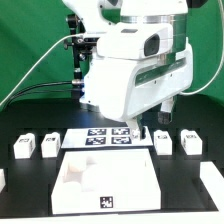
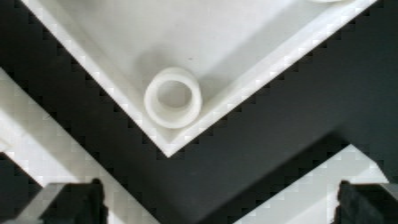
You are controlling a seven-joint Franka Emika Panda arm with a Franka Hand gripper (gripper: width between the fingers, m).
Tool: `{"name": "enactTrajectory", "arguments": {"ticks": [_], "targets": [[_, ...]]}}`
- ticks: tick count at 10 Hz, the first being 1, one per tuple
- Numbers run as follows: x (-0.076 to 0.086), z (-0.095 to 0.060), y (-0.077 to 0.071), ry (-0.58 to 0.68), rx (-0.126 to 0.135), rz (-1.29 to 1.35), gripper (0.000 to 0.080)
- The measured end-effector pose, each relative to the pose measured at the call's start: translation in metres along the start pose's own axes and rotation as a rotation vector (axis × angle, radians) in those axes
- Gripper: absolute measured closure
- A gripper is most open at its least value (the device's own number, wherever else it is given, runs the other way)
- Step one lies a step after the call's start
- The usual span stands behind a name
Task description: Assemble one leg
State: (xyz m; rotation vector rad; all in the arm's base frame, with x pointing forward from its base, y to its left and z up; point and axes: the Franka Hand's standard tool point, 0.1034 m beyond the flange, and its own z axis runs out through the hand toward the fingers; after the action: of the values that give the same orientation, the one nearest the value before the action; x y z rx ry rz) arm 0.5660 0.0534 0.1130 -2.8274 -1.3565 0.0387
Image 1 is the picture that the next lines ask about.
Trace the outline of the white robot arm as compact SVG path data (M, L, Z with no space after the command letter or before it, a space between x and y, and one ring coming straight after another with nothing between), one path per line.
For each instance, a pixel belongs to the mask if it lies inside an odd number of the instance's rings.
M141 115L190 87L193 52L187 0L62 0L93 45L80 103L124 122L142 139Z

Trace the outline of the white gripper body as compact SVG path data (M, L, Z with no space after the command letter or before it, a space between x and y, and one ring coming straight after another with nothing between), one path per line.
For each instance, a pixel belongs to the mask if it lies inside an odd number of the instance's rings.
M83 102L97 107L108 119L127 122L190 87L192 47L174 56L170 65L159 56L135 61L95 60L84 78Z

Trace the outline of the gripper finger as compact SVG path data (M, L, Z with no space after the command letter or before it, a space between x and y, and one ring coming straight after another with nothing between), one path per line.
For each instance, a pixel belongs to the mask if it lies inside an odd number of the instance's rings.
M161 104L160 111L158 112L158 122L160 124L168 125L172 121L172 112L175 105L173 98L165 100Z
M127 121L130 128L131 138L134 140L142 140L145 138L145 128L142 125L142 117L136 116Z

